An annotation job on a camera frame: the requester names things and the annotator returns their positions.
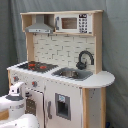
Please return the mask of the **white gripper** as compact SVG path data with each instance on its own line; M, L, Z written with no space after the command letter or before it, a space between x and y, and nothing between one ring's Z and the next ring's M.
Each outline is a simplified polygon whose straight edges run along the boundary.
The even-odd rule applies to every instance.
M17 82L16 84L12 85L9 90L9 95L25 97L25 83Z

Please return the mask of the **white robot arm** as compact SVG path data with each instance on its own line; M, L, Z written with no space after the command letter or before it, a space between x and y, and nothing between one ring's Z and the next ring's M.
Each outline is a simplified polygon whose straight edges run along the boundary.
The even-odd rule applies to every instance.
M40 128L33 114L25 113L25 83L18 82L10 87L9 93L0 97L0 112L9 111L9 118L0 121L0 128Z

